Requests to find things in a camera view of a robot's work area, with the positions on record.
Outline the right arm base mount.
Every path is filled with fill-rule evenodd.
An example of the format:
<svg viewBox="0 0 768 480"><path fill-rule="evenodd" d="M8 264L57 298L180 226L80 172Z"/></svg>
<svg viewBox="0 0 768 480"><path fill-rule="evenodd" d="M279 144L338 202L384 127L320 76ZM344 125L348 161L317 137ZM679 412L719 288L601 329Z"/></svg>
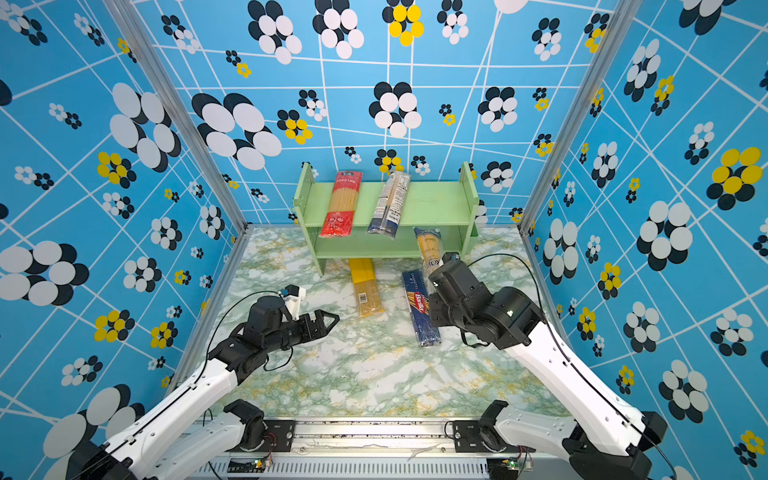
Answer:
<svg viewBox="0 0 768 480"><path fill-rule="evenodd" d="M444 435L453 441L458 453L498 453L513 456L526 448L507 443L496 430L499 415L509 404L494 400L476 420L450 420L444 424Z"/></svg>

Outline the dark blue spaghetti box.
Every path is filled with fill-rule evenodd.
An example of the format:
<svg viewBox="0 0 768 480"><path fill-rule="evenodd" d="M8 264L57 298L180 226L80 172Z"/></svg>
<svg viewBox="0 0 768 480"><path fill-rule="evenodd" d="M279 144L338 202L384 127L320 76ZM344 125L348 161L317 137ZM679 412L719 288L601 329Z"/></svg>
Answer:
<svg viewBox="0 0 768 480"><path fill-rule="evenodd" d="M405 271L402 273L402 279L418 344L421 347L440 344L439 329L430 321L428 290L422 272Z"/></svg>

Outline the blue label spaghetti bag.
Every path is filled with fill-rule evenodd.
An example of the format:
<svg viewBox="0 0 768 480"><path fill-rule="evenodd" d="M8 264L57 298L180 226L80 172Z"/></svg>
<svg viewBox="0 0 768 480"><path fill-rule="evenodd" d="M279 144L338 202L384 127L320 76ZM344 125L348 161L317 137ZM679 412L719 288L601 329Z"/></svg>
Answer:
<svg viewBox="0 0 768 480"><path fill-rule="evenodd" d="M410 183L411 175L404 172L395 172L388 178L377 200L368 234L396 237Z"/></svg>

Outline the aluminium frame post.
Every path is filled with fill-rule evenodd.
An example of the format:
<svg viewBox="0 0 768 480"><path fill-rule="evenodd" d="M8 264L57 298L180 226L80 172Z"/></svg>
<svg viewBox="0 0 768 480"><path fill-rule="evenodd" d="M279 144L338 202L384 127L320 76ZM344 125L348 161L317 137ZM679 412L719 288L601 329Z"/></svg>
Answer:
<svg viewBox="0 0 768 480"><path fill-rule="evenodd" d="M587 69L582 84L556 136L553 152L548 156L532 190L525 207L523 220L518 225L521 235L524 235L536 220L539 209L548 195L551 181L566 158L568 149L586 117L588 105L602 85L602 81L620 50L641 4L641 1L635 0L624 0L617 3L617 8L611 15L611 23L606 38L602 40L601 46Z"/></svg>
<svg viewBox="0 0 768 480"><path fill-rule="evenodd" d="M203 177L217 196L223 210L228 214L239 235L248 232L248 224L237 206L233 195L224 186L215 161L208 152L185 104L174 88L168 69L163 65L150 38L140 25L139 16L129 1L104 1L104 5L115 21L120 32L126 36L130 47L135 51L138 63L144 74L166 107L171 120L178 127L182 141L189 148L191 157L197 163Z"/></svg>

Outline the red spaghetti bag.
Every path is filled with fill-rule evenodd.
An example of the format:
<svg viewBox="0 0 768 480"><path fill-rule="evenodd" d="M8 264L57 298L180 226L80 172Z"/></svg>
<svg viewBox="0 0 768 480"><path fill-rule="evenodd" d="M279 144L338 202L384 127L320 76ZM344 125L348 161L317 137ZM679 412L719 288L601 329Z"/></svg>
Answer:
<svg viewBox="0 0 768 480"><path fill-rule="evenodd" d="M359 171L340 171L336 174L328 212L319 234L321 238L351 235L362 177Z"/></svg>

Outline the aluminium frame post left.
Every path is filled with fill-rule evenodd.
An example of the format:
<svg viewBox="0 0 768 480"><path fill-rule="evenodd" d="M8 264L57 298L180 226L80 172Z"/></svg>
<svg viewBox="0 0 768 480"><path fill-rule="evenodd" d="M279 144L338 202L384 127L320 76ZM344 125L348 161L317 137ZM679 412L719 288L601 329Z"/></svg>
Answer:
<svg viewBox="0 0 768 480"><path fill-rule="evenodd" d="M144 74L166 107L171 120L178 127L182 141L189 148L191 157L197 163L203 177L217 196L223 210L228 214L239 235L248 232L248 224L237 206L233 195L224 186L215 161L208 152L185 104L174 88L168 69L163 65L150 38L140 25L139 16L129 1L104 1L104 5L115 21L120 32L126 36L130 47L135 51L138 63Z"/></svg>

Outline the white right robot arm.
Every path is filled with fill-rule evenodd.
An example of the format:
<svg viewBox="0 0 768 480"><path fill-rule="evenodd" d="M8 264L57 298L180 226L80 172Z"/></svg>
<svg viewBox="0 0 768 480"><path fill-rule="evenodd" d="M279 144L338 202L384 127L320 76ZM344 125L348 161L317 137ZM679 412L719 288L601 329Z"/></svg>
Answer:
<svg viewBox="0 0 768 480"><path fill-rule="evenodd" d="M646 479L647 456L658 450L668 424L616 395L568 347L538 302L512 286L491 292L457 254L444 255L428 276L430 322L474 335L478 346L494 346L531 373L567 409L567 416L534 414L495 400L477 422L484 447L504 453L516 447L524 470L535 450L569 463L583 479Z"/></svg>

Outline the aluminium frame post right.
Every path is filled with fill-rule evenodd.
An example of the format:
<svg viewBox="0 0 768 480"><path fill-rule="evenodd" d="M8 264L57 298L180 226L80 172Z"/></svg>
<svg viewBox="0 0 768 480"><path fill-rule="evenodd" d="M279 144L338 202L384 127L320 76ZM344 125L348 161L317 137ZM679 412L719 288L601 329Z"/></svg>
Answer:
<svg viewBox="0 0 768 480"><path fill-rule="evenodd" d="M586 117L588 105L602 85L602 81L620 50L641 4L641 1L635 0L624 0L617 3L617 8L611 15L611 23L606 38L602 40L601 46L587 69L582 84L556 136L553 152L548 156L532 190L525 207L523 220L518 225L521 235L524 235L536 220L539 209L548 195L551 181L566 158L568 149Z"/></svg>

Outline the clear blue-end spaghetti bag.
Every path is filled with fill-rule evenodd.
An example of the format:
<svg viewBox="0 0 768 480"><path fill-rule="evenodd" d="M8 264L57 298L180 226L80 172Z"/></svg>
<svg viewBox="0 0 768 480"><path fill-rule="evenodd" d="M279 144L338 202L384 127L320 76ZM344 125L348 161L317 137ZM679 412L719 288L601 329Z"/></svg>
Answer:
<svg viewBox="0 0 768 480"><path fill-rule="evenodd" d="M426 278L443 263L442 235L439 229L414 228Z"/></svg>

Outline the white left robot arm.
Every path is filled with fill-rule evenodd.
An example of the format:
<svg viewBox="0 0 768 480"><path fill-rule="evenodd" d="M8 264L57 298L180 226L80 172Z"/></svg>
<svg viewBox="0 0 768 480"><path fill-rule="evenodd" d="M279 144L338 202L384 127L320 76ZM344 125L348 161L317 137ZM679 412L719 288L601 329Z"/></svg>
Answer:
<svg viewBox="0 0 768 480"><path fill-rule="evenodd" d="M221 398L265 367L275 351L326 337L339 323L325 310L301 314L298 303L265 295L207 355L182 385L131 425L95 445L72 452L69 479L182 479L219 454L256 450L268 442L264 413L246 400L228 404L220 418L187 435L186 430Z"/></svg>

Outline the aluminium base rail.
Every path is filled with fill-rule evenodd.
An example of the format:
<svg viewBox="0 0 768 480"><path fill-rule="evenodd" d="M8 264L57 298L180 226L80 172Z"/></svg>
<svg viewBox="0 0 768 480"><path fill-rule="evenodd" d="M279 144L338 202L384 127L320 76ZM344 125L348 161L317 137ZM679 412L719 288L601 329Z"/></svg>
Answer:
<svg viewBox="0 0 768 480"><path fill-rule="evenodd" d="M577 479L569 463L522 454L458 453L444 435L456 419L327 418L297 422L285 453L225 451L182 479Z"/></svg>

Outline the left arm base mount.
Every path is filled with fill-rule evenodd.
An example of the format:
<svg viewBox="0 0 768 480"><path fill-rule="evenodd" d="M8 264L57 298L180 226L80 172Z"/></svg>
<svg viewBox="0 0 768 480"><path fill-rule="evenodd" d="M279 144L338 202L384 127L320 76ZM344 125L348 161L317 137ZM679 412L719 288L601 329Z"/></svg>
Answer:
<svg viewBox="0 0 768 480"><path fill-rule="evenodd" d="M293 419L266 418L259 407L243 399L227 404L215 420L233 424L239 431L231 452L289 452L297 425Z"/></svg>

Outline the green wooden shelf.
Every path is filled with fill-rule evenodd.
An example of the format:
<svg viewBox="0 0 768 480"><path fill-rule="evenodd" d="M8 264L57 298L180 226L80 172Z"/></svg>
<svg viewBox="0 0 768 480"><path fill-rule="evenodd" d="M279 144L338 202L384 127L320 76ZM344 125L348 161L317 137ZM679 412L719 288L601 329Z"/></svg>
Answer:
<svg viewBox="0 0 768 480"><path fill-rule="evenodd" d="M413 232L415 227L439 230L443 247L449 252L466 255L471 251L474 241L479 238L475 219L480 199L468 164L462 165L457 182L411 183L399 228L393 238L367 232L383 187L382 182L364 181L351 234L322 238L320 231L330 204L333 184L317 183L311 167L303 167L293 205L307 248L320 272L325 271L329 259L418 258L420 250Z"/></svg>

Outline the yellow label spaghetti bag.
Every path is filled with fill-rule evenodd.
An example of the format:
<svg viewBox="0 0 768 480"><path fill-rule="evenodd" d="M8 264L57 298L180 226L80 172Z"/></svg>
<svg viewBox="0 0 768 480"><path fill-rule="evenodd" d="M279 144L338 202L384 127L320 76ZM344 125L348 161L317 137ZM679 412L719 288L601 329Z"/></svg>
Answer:
<svg viewBox="0 0 768 480"><path fill-rule="evenodd" d="M370 258L349 259L350 274L361 318L384 311Z"/></svg>

